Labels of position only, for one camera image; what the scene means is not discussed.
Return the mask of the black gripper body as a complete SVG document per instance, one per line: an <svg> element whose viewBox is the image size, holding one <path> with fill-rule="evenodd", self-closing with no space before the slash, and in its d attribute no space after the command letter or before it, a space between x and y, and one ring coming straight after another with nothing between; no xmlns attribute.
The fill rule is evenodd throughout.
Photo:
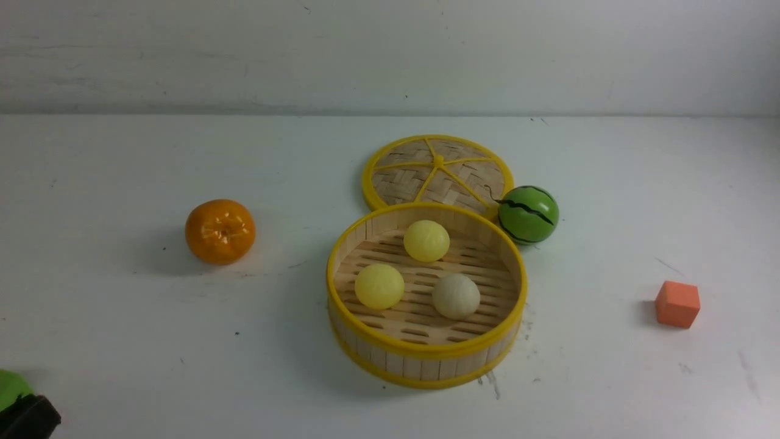
<svg viewBox="0 0 780 439"><path fill-rule="evenodd" d="M49 438L62 416L43 395L17 397L1 412L2 438Z"/></svg>

